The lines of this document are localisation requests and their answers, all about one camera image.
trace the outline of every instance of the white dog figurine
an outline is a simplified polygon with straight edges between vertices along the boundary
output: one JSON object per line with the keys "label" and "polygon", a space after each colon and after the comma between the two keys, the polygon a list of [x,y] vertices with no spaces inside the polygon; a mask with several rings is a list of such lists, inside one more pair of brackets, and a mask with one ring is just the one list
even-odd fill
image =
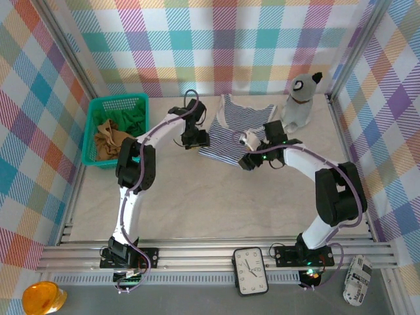
{"label": "white dog figurine", "polygon": [[321,81],[322,73],[314,75],[300,74],[291,83],[291,90],[282,111],[282,123],[286,133],[294,133],[309,121],[316,85]]}

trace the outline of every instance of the clock hands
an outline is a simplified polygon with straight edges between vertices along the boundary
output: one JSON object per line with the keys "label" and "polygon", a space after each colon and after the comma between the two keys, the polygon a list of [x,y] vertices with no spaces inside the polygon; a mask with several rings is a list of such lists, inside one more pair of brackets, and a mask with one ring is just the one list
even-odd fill
{"label": "clock hands", "polygon": [[257,277],[257,275],[254,273],[254,271],[252,271],[252,270],[251,270],[251,267],[249,266],[248,260],[245,260],[245,263],[246,263],[246,265],[247,265],[247,267],[248,267],[248,271],[249,271],[250,273],[252,273],[255,277]]}

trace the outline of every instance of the analog clock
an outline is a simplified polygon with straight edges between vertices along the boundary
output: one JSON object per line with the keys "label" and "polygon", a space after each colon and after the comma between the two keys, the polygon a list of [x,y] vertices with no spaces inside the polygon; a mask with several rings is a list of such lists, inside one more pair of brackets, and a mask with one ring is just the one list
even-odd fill
{"label": "analog clock", "polygon": [[232,257],[236,286],[241,296],[263,294],[268,291],[263,254],[258,247],[241,248]]}

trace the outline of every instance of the white floor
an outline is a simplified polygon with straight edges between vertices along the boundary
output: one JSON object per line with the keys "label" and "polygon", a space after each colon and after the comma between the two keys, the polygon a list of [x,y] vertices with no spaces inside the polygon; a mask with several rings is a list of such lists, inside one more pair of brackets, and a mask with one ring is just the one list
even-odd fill
{"label": "white floor", "polygon": [[[243,106],[279,106],[287,96],[234,96]],[[209,128],[219,96],[205,96],[204,127]],[[181,98],[152,98],[150,125],[163,119]],[[312,121],[293,134],[315,152],[344,161],[324,95],[316,95]],[[316,216],[314,183],[290,167],[268,165],[252,172],[184,150],[170,143],[157,155],[156,179],[144,197],[138,224],[146,238],[223,238],[297,235]],[[115,169],[88,167],[75,213],[70,240],[107,240],[114,231],[119,206]],[[344,229],[345,234],[367,234],[367,225]]]}

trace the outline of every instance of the green basket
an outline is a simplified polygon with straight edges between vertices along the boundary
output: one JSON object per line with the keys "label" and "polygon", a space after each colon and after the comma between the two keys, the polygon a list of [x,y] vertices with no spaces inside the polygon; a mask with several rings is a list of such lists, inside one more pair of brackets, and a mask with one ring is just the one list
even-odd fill
{"label": "green basket", "polygon": [[98,132],[98,128],[93,122],[93,112],[95,110],[130,110],[136,106],[139,99],[143,99],[145,103],[145,120],[144,130],[149,130],[149,96],[144,93],[138,94],[125,94],[100,97],[91,100],[89,109],[87,112],[87,120],[85,126],[85,136],[83,138],[83,149],[82,149],[82,162],[85,165],[94,165],[101,169],[110,169],[117,166],[118,159],[110,159],[108,161],[97,161],[96,145],[95,145],[95,134]]}

